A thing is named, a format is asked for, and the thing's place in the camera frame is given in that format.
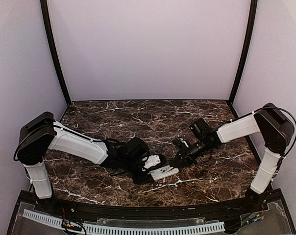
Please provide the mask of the white battery cover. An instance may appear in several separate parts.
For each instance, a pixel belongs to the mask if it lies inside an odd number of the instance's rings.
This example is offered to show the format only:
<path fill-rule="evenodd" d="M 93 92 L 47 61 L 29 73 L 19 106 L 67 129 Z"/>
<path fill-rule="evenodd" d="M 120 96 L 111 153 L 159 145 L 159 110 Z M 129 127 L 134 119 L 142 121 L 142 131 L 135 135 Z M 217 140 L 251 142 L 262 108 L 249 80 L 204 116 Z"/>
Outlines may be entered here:
<path fill-rule="evenodd" d="M 160 174 L 166 174 L 166 173 L 172 171 L 172 169 L 173 169 L 173 167 L 168 165 L 168 166 L 164 166 L 164 167 L 158 169 L 158 171 L 160 172 Z"/>

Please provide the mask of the white remote control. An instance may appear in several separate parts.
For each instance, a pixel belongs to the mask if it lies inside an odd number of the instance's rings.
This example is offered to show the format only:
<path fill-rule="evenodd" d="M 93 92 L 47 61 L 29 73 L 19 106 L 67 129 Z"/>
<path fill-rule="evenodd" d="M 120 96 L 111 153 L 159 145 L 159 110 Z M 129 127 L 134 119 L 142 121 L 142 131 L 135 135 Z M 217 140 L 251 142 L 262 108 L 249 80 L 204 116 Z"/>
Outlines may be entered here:
<path fill-rule="evenodd" d="M 166 173 L 166 174 L 160 174 L 160 172 L 158 171 L 158 169 L 156 170 L 152 170 L 150 171 L 151 176 L 153 177 L 154 181 L 158 181 L 158 180 L 162 180 L 164 178 L 170 177 L 172 175 L 175 175 L 179 172 L 179 169 L 176 167 L 173 167 L 172 171 Z"/>

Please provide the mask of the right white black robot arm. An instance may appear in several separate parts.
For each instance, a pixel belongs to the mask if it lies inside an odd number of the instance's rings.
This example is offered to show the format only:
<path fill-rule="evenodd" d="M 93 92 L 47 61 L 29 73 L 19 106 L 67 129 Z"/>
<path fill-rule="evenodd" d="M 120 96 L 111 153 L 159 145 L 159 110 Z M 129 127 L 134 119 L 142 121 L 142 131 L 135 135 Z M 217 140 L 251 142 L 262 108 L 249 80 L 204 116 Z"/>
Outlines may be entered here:
<path fill-rule="evenodd" d="M 264 156 L 249 191 L 252 192 L 241 202 L 245 212 L 252 212 L 260 205 L 260 197 L 279 173 L 283 160 L 296 143 L 296 119 L 287 110 L 267 103 L 263 107 L 241 117 L 229 120 L 214 129 L 199 118 L 190 124 L 189 129 L 197 142 L 189 144 L 183 138 L 173 141 L 178 147 L 170 166 L 182 168 L 196 163 L 196 159 L 205 152 L 231 141 L 260 134 L 265 144 Z"/>

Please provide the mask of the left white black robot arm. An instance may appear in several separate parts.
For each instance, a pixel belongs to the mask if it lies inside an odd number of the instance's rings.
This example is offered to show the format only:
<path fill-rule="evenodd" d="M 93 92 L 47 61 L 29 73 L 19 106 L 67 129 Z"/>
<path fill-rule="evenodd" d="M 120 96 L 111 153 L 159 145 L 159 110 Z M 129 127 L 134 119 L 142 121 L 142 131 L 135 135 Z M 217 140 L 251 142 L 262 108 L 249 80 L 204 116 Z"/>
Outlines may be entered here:
<path fill-rule="evenodd" d="M 60 202 L 52 196 L 43 160 L 48 150 L 65 152 L 105 168 L 124 168 L 133 175 L 148 173 L 159 161 L 139 138 L 128 142 L 97 140 L 65 127 L 54 120 L 53 113 L 44 112 L 21 128 L 13 159 L 24 165 L 42 207 L 49 213 L 57 213 Z"/>

